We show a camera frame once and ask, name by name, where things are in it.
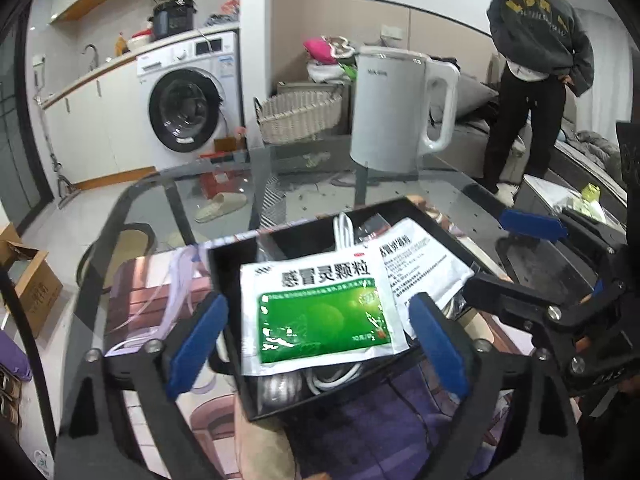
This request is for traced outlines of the white electric kettle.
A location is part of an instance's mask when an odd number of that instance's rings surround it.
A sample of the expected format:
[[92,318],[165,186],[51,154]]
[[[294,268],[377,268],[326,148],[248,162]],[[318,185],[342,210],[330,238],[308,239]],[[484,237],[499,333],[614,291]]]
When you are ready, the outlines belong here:
[[[450,143],[456,123],[460,72],[454,64],[388,47],[364,46],[357,56],[350,158],[389,174],[410,174],[421,153]],[[434,87],[445,89],[439,136],[428,135]]]

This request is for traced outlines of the purple yoga mat roll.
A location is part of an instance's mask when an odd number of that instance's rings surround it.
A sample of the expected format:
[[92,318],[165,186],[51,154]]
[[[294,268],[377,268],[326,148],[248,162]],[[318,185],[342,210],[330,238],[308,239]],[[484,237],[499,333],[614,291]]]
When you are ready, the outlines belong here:
[[21,382],[32,380],[26,353],[3,330],[0,330],[0,364]]

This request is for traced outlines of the black cardboard box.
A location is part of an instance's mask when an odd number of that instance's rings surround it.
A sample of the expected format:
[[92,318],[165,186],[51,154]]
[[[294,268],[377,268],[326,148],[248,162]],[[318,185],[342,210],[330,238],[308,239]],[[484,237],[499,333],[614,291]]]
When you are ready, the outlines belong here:
[[418,200],[246,233],[209,248],[228,362],[251,420],[355,392],[416,357],[408,303],[448,307],[491,261]]

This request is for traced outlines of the grey sofa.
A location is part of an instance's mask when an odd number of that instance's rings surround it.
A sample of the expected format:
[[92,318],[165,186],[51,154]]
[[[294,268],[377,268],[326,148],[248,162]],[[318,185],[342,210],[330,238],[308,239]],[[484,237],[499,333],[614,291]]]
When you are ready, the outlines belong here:
[[625,207],[620,148],[590,130],[563,129],[567,84],[556,77],[528,81],[507,65],[486,86],[462,74],[454,133],[439,157],[488,189],[520,185],[548,172],[580,190],[593,183]]

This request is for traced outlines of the pile of colourful clothes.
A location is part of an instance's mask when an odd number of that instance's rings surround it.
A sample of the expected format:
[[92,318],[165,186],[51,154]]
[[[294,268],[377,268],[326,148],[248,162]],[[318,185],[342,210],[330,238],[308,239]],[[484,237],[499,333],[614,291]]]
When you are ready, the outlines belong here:
[[307,73],[317,84],[354,81],[358,49],[343,36],[319,36],[303,42],[308,54]]

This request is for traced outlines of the green medicine sachet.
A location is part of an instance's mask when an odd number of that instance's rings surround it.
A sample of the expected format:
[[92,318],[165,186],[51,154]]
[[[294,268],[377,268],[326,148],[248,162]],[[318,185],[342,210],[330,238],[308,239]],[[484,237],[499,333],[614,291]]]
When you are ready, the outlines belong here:
[[241,370],[262,377],[409,349],[380,252],[364,245],[240,269]]

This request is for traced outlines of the white washing machine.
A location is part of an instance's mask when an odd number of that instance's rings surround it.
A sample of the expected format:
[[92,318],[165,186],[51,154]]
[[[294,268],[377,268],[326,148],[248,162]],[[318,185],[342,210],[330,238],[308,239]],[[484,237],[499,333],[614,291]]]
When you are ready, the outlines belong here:
[[137,57],[145,166],[166,169],[213,154],[244,124],[239,34],[206,32]]

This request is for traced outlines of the white medicine sachet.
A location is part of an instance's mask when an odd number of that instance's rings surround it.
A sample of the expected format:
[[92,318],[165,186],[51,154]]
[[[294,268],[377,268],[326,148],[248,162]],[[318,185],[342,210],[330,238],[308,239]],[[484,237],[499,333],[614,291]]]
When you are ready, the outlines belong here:
[[444,310],[473,275],[467,264],[409,218],[362,244],[380,252],[400,322],[411,339],[416,333],[409,320],[410,299],[425,292]]

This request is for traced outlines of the brown cardboard box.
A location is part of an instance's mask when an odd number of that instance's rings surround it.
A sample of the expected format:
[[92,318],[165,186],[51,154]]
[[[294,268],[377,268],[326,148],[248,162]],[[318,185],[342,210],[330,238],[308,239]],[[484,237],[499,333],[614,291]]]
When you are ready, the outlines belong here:
[[9,275],[35,338],[58,300],[62,283],[49,263],[46,250],[25,245],[9,222],[1,229],[1,267]]

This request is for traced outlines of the kitchen faucet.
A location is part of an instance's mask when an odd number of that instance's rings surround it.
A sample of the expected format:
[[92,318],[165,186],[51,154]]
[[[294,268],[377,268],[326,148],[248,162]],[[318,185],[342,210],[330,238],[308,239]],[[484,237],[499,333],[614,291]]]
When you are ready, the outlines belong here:
[[90,61],[88,65],[88,71],[92,72],[100,66],[100,56],[98,48],[94,44],[86,44],[82,54],[90,55]]

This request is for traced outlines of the floor mop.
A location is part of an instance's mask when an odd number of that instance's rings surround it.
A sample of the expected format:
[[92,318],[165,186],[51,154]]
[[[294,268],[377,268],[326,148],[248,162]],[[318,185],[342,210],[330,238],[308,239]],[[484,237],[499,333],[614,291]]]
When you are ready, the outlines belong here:
[[44,88],[44,83],[46,82],[46,58],[43,55],[37,54],[32,58],[32,74],[34,75],[35,85],[35,95],[32,99],[38,108],[38,117],[43,137],[47,144],[51,167],[55,176],[56,194],[58,194],[58,202],[56,203],[56,206],[58,207],[58,210],[62,210],[80,194],[80,189],[70,182],[70,179],[64,174],[63,164],[58,160],[58,156],[55,154],[50,136],[46,114],[44,114],[44,104],[46,104],[47,100],[42,97],[42,90]]

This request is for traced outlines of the white kitchen cabinet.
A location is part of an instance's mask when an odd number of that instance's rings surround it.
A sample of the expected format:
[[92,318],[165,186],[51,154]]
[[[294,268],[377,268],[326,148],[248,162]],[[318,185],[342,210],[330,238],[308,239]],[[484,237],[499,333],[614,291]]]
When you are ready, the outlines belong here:
[[152,168],[153,136],[145,125],[136,64],[94,77],[44,108],[63,174],[73,184],[113,180]]

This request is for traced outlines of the black glass door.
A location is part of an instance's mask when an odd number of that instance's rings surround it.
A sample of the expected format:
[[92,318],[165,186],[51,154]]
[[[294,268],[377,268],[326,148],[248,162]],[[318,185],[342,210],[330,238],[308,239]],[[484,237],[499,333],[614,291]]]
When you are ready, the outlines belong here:
[[19,233],[53,200],[28,110],[26,36],[21,16],[1,43],[1,206]]

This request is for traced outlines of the black rice cooker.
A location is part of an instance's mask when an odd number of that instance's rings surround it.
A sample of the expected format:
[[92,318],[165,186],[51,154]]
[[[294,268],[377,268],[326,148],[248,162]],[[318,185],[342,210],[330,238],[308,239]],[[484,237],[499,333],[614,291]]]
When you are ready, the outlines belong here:
[[151,16],[153,38],[162,40],[194,29],[195,14],[193,0],[167,0],[157,4]]

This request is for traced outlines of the woven laundry basket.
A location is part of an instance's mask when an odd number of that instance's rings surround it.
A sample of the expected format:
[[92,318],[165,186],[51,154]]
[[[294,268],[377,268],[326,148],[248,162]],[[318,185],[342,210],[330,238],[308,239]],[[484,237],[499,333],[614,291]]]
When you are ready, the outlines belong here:
[[267,144],[291,144],[314,139],[341,120],[343,98],[337,92],[297,91],[254,99],[256,122]]

